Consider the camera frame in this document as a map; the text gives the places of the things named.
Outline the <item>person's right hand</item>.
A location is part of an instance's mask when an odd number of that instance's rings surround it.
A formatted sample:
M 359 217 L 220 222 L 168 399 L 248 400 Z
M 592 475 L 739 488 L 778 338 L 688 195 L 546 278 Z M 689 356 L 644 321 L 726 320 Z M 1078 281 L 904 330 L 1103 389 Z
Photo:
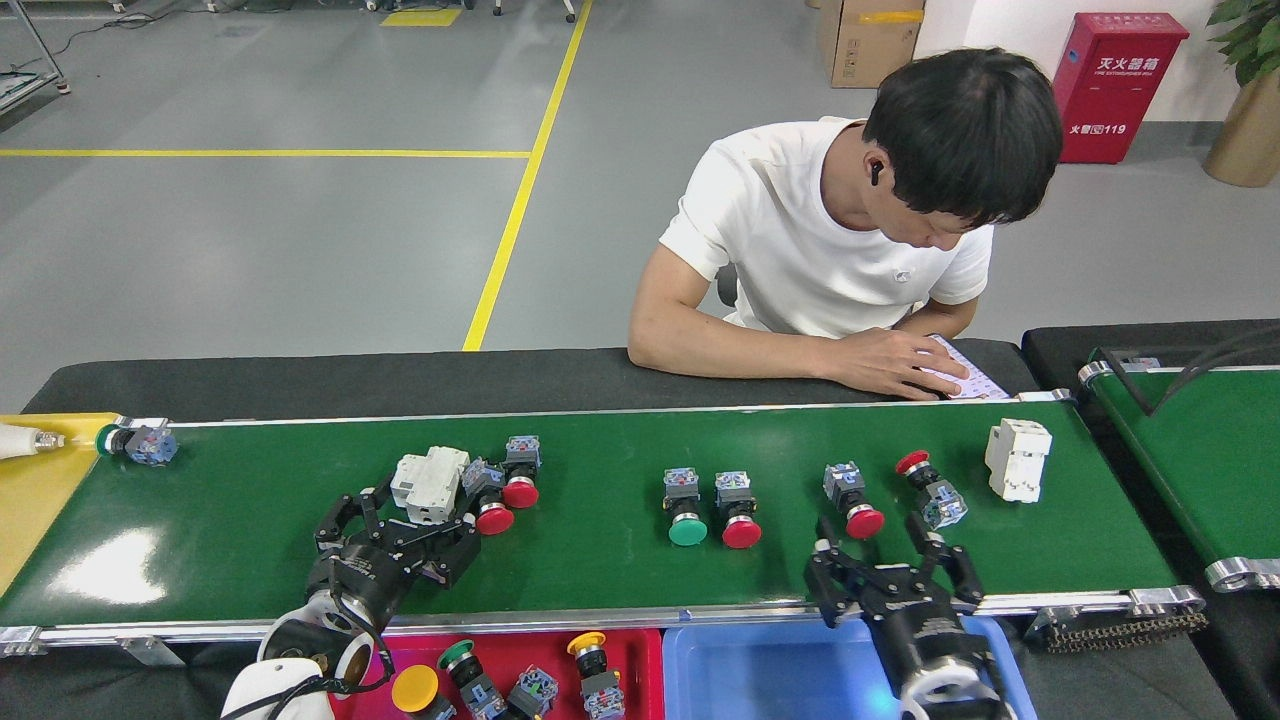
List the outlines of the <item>person's right hand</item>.
M 955 396 L 970 372 L 938 340 L 902 331 L 861 331 L 823 343 L 815 374 L 868 393 L 908 400 Z

